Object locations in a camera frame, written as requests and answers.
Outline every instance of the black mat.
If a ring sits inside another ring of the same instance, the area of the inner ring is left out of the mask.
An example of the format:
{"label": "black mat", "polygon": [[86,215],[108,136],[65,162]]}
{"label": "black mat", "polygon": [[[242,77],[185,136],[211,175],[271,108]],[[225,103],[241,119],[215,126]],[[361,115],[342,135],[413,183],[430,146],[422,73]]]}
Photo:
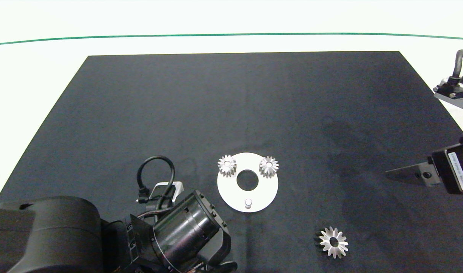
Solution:
{"label": "black mat", "polygon": [[[139,164],[164,154],[229,224],[239,272],[461,272],[463,196],[382,174],[461,135],[399,52],[91,56],[0,202],[75,195],[119,219],[143,209]],[[217,160],[239,152],[280,163],[263,211],[218,193]],[[161,162],[143,175],[150,187],[168,176]],[[349,242],[341,260],[314,245],[330,225]]]}

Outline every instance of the center hole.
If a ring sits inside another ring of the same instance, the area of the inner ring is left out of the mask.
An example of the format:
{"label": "center hole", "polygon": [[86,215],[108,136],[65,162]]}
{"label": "center hole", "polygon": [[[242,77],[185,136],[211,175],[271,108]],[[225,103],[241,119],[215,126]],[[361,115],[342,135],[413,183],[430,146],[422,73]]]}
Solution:
{"label": "center hole", "polygon": [[254,172],[246,169],[237,175],[236,182],[242,190],[248,191],[257,188],[257,185],[259,184],[259,178]]}
{"label": "center hole", "polygon": [[332,245],[332,247],[337,247],[339,245],[338,239],[336,239],[335,237],[331,237],[329,239],[329,243]]}

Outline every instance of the green line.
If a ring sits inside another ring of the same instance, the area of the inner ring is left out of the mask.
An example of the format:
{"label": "green line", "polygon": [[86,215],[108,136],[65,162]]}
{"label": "green line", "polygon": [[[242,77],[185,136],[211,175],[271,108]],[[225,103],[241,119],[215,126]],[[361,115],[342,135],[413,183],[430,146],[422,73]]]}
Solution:
{"label": "green line", "polygon": [[370,35],[370,36],[406,36],[421,38],[439,38],[463,40],[463,37],[436,36],[436,35],[418,35],[418,34],[401,34],[401,33],[356,33],[356,32],[317,32],[317,33],[211,33],[211,34],[156,34],[156,35],[108,35],[108,36],[79,36],[79,37],[61,37],[34,39],[14,42],[3,42],[0,45],[31,43],[55,40],[74,40],[74,39],[95,39],[95,38],[142,38],[142,37],[202,37],[202,36],[290,36],[290,35]]}

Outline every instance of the white circular plate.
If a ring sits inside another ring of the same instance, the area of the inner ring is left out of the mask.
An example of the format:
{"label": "white circular plate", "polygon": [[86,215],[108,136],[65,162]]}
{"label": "white circular plate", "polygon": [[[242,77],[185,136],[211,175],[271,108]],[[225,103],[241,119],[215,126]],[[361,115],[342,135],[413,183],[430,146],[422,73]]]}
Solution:
{"label": "white circular plate", "polygon": [[[256,212],[266,208],[274,200],[278,190],[278,177],[265,177],[260,173],[261,155],[252,152],[242,152],[232,156],[236,161],[236,172],[226,177],[218,172],[218,191],[221,198],[233,209],[242,212]],[[236,178],[241,171],[249,170],[259,178],[259,183],[253,190],[242,190]]]}

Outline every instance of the metal gear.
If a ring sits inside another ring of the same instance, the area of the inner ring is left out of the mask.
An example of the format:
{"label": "metal gear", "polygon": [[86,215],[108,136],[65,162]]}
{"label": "metal gear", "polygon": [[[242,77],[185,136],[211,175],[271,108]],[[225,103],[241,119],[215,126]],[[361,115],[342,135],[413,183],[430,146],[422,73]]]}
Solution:
{"label": "metal gear", "polygon": [[218,161],[218,167],[224,176],[232,176],[236,171],[236,161],[232,156],[225,155]]}
{"label": "metal gear", "polygon": [[[333,229],[330,226],[329,229],[325,228],[324,231],[321,231],[321,233],[323,236],[319,237],[321,239],[320,244],[324,245],[323,251],[327,251],[328,256],[331,256],[332,254],[334,259],[336,259],[336,256],[341,259],[341,254],[346,256],[345,251],[348,251],[348,248],[346,247],[348,243],[346,242],[346,237],[343,236],[342,231],[338,232],[337,228]],[[331,244],[331,238],[335,238],[338,241],[337,246],[333,246],[335,243]]]}
{"label": "metal gear", "polygon": [[272,177],[278,170],[278,163],[273,157],[263,157],[260,161],[260,173],[266,177]]}

